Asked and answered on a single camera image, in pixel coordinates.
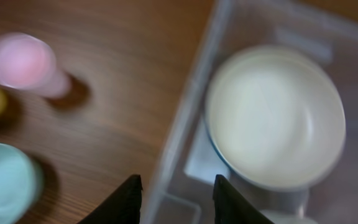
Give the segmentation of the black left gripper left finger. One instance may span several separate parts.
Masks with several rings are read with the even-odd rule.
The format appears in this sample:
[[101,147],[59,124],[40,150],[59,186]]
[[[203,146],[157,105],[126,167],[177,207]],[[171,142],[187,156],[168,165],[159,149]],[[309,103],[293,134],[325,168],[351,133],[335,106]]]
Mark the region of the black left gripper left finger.
[[141,176],[131,175],[78,224],[139,224],[142,190]]

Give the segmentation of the cream plate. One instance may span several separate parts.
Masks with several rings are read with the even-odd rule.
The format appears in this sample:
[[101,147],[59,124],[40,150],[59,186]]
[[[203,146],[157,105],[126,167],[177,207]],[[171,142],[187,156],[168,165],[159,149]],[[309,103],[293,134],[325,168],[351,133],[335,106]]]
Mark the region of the cream plate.
[[346,140],[341,97],[325,71],[296,50],[241,50],[215,71],[205,99],[213,141],[246,181],[304,189],[324,179]]

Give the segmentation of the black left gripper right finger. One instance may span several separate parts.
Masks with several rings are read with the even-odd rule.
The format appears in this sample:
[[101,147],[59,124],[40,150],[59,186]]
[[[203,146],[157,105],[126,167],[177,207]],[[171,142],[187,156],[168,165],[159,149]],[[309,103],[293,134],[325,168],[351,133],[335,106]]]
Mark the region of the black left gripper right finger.
[[221,174],[214,181],[215,224],[273,224]]

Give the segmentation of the pink cup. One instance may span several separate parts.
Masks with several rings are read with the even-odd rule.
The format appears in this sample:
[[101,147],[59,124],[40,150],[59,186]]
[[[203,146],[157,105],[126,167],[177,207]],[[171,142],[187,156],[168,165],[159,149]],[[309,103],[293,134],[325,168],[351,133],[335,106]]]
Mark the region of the pink cup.
[[0,36],[0,85],[45,98],[63,98],[71,90],[51,47],[19,32]]

